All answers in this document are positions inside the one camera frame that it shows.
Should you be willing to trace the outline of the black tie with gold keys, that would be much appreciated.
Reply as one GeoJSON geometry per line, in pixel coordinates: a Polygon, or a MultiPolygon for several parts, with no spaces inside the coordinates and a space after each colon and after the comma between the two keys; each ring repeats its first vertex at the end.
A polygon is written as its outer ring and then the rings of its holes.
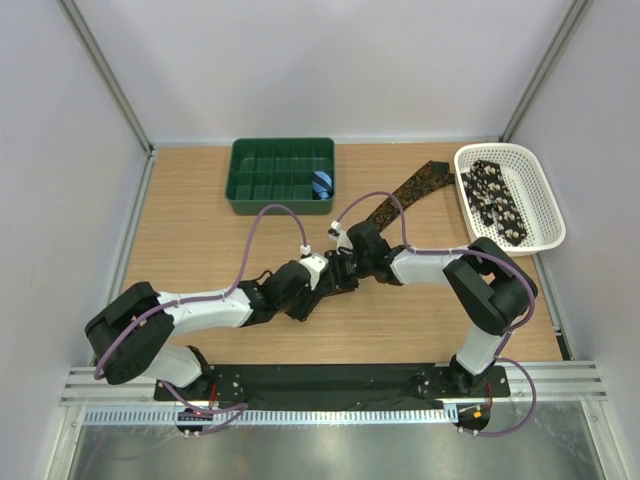
{"type": "MultiPolygon", "coordinates": [[[[435,191],[455,183],[454,174],[447,162],[428,161],[414,172],[393,195],[404,211],[410,206],[434,193],[435,191]]],[[[376,230],[381,233],[391,225],[400,212],[391,199],[384,200],[367,218],[376,230]]]]}

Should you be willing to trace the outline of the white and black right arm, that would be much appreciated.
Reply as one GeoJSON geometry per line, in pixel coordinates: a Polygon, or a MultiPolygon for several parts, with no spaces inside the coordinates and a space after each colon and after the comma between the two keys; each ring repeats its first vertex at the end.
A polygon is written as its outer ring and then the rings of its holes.
{"type": "Polygon", "coordinates": [[[489,238],[452,250],[392,248],[369,221],[349,229],[334,221],[328,234],[336,242],[327,270],[335,293],[353,290],[368,277],[393,286],[452,289],[471,321],[448,367],[451,385],[461,395],[472,396],[485,386],[512,331],[535,311],[535,282],[489,238]]]}

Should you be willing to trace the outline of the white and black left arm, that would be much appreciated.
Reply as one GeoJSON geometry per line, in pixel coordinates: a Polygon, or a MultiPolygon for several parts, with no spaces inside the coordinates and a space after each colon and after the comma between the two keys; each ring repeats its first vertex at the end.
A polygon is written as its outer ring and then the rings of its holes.
{"type": "Polygon", "coordinates": [[[318,254],[292,260],[266,280],[239,282],[231,292],[157,292],[148,282],[127,289],[85,327],[98,360],[94,378],[120,385],[139,376],[177,387],[191,400],[204,398],[212,377],[195,349],[169,339],[212,328],[267,323],[314,292],[328,260],[318,254]]]}

